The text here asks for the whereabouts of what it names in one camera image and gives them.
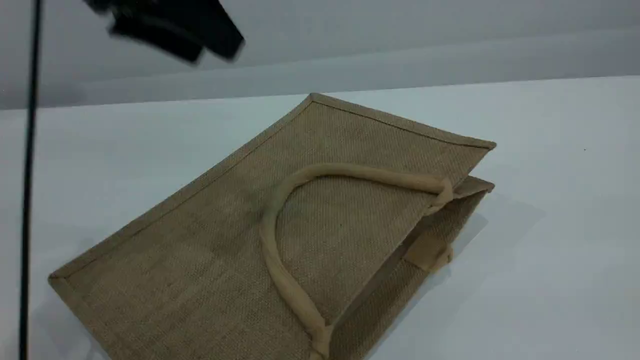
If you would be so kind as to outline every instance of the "burlap fabric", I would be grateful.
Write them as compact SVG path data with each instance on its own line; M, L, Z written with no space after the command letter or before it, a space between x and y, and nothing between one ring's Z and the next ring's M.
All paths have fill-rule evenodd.
M51 286L114 360L308 359L310 336L260 250L274 189L318 163L448 179L454 199L350 177L295 190L282 263L335 326L330 359L361 359L493 187L468 173L492 142L312 94L192 183L66 264Z

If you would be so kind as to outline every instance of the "black object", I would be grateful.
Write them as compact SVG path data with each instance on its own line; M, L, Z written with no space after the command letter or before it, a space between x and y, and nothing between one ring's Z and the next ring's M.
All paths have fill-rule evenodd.
M244 38L217 0L85 0L99 14L112 12L109 32L154 45L195 63L203 48L234 60Z
M31 54L29 59L29 97L22 183L22 249L20 251L20 323L18 358L28 359L29 352L29 278L31 264L31 198L33 185L33 155L35 152L36 111L38 107L38 75L40 74L40 32L42 0L33 0L31 14Z

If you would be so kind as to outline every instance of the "rope handle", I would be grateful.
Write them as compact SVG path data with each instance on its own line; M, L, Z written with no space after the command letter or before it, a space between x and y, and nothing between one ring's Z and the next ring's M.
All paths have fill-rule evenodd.
M276 244L276 221L289 195L297 187L323 176L346 176L401 188L438 194L425 216L442 209L453 199L451 182L430 175L414 175L344 163L309 165L286 177L272 195L260 222L262 255L280 296L311 336L309 360L327 360L333 325L327 325L313 300L282 264Z

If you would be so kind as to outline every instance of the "white table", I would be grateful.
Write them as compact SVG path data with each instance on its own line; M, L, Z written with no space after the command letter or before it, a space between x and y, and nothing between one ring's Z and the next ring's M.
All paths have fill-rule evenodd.
M456 240L456 259L372 360L637 359L639 77L330 95L498 143L472 173L497 186ZM106 359L47 274L304 97L41 110L31 358ZM2 359L16 359L23 124L23 111L0 112Z

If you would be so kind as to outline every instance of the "black pole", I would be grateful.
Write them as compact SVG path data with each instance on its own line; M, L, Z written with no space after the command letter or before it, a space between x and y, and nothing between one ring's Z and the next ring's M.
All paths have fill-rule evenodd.
M33 0L31 9L31 59L29 62L29 93L27 99L27 129L24 151L24 184L22 186L22 262L20 264L20 328L19 359L27 360L29 351L29 255L31 243L31 186L38 107L38 75L40 65L40 25L42 0Z

